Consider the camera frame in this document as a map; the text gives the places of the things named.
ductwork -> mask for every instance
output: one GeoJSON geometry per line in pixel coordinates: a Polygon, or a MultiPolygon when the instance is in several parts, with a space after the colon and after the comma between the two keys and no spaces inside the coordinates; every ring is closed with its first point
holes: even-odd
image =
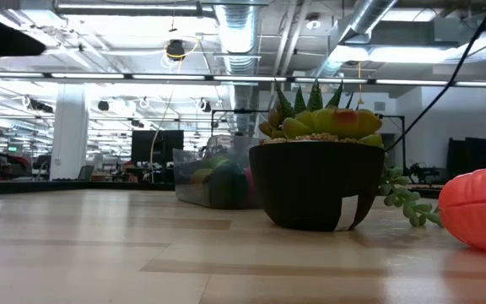
{"type": "Polygon", "coordinates": [[[359,0],[355,4],[352,21],[348,26],[357,34],[368,34],[396,2],[397,0],[359,0]]]}
{"type": "MultiPolygon", "coordinates": [[[[257,37],[258,8],[246,5],[216,5],[214,6],[219,20],[219,39],[223,52],[245,55],[253,52],[257,37]]],[[[252,75],[257,71],[257,59],[245,56],[225,57],[224,65],[228,74],[252,75]]],[[[250,85],[234,85],[234,109],[257,109],[257,87],[250,85]]],[[[236,114],[235,124],[238,131],[252,132],[254,126],[249,125],[247,114],[236,114]]]]}
{"type": "MultiPolygon", "coordinates": [[[[329,41],[330,47],[336,47],[340,42],[357,35],[369,35],[382,18],[387,14],[397,0],[358,0],[354,11],[346,20],[340,20],[333,26],[332,32],[337,33],[329,41]]],[[[325,62],[316,71],[318,78],[331,78],[342,67],[343,62],[336,62],[334,58],[327,57],[325,62]]]]}

ceiling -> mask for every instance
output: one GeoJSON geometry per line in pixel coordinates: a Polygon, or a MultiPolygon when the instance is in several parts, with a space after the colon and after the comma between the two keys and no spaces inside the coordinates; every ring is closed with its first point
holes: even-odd
{"type": "MultiPolygon", "coordinates": [[[[60,1],[85,3],[85,1],[60,1]]],[[[466,12],[463,1],[401,0],[383,20],[429,21],[436,14],[458,18],[466,12]]],[[[485,0],[472,0],[472,14],[486,7],[485,0]]],[[[289,73],[310,71],[321,65],[328,55],[327,39],[333,21],[351,13],[354,1],[314,1],[309,13],[319,13],[321,26],[309,30],[303,26],[293,55],[289,73]]],[[[258,36],[258,74],[271,75],[280,34],[285,24],[288,1],[271,1],[260,9],[258,36]]],[[[128,17],[99,15],[63,15],[47,10],[2,11],[0,21],[42,41],[48,51],[39,57],[0,58],[0,71],[75,72],[75,73],[225,73],[223,50],[217,21],[191,17],[128,17]],[[167,59],[165,47],[170,40],[183,40],[189,52],[181,65],[167,59]]],[[[486,79],[486,62],[474,66],[479,72],[462,74],[464,79],[486,79]]],[[[346,77],[386,79],[447,79],[447,65],[425,63],[362,62],[344,64],[340,70],[346,77]]],[[[232,109],[229,85],[184,84],[87,84],[90,100],[89,150],[127,157],[134,127],[127,117],[143,120],[145,128],[156,129],[166,110],[163,129],[184,129],[186,147],[205,145],[210,130],[210,113],[200,109],[200,100],[207,100],[215,110],[232,109]],[[109,101],[111,109],[100,111],[100,100],[109,101]]],[[[56,107],[58,84],[0,80],[0,115],[19,116],[0,119],[0,142],[14,140],[26,143],[33,156],[49,153],[53,116],[24,106],[24,96],[56,107]]],[[[366,91],[394,94],[394,86],[370,86],[366,91]]],[[[231,123],[221,122],[216,133],[233,131],[231,123]]]]}

black cable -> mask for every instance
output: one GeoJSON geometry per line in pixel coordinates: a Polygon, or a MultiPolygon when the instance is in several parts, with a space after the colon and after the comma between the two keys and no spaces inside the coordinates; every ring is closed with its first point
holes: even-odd
{"type": "Polygon", "coordinates": [[[406,128],[406,130],[404,131],[404,133],[391,145],[391,147],[389,147],[389,148],[386,149],[386,152],[388,152],[391,149],[395,148],[395,146],[398,143],[400,143],[403,138],[406,137],[406,134],[408,132],[410,132],[410,130],[413,128],[413,126],[416,123],[418,123],[418,121],[421,119],[421,117],[423,117],[427,113],[427,111],[429,111],[430,108],[435,105],[435,103],[441,98],[441,96],[455,83],[456,75],[459,74],[459,70],[461,69],[462,64],[466,60],[466,57],[468,56],[468,53],[470,52],[470,49],[473,46],[473,43],[478,39],[478,37],[483,32],[483,29],[484,29],[485,25],[486,25],[486,15],[483,18],[483,21],[479,25],[479,27],[476,30],[476,32],[473,34],[472,39],[470,39],[470,42],[468,43],[468,46],[467,46],[466,50],[464,50],[464,53],[462,53],[461,60],[459,60],[459,63],[456,65],[455,71],[453,71],[453,74],[451,75],[451,78],[447,82],[447,84],[445,85],[444,89],[440,93],[438,93],[438,95],[429,103],[429,105],[413,120],[412,123],[410,123],[410,126],[408,126],[408,128],[406,128]]]}
{"type": "Polygon", "coordinates": [[[436,12],[436,10],[434,8],[431,8],[431,7],[425,7],[423,8],[418,14],[415,15],[415,17],[413,17],[412,19],[412,22],[415,21],[415,19],[417,19],[419,17],[420,14],[422,14],[424,11],[426,11],[427,9],[430,9],[431,11],[433,11],[436,15],[436,17],[440,16],[440,14],[438,14],[438,12],[436,12]]]}

trailing succulent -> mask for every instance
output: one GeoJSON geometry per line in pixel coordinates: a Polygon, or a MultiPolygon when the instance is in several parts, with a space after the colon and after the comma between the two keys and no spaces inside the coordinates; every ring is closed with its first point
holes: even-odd
{"type": "MultiPolygon", "coordinates": [[[[346,108],[339,107],[342,83],[325,106],[318,80],[312,85],[307,104],[301,88],[295,95],[294,106],[286,99],[278,84],[275,84],[275,88],[277,105],[269,112],[267,121],[259,126],[260,131],[271,138],[266,143],[323,140],[384,148],[380,134],[375,133],[381,127],[381,119],[375,113],[366,109],[352,110],[349,108],[350,102],[346,108]]],[[[406,189],[404,186],[408,183],[409,179],[402,176],[401,168],[387,168],[384,164],[380,185],[381,195],[386,195],[384,204],[402,207],[403,214],[413,226],[424,225],[427,220],[442,226],[439,210],[432,210],[431,204],[418,204],[419,193],[406,189]]]]}

table surface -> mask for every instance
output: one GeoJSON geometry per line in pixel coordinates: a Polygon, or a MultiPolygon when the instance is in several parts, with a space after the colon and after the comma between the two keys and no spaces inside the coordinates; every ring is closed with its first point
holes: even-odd
{"type": "Polygon", "coordinates": [[[381,198],[324,233],[172,192],[1,195],[0,303],[486,304],[486,253],[381,198]]]}

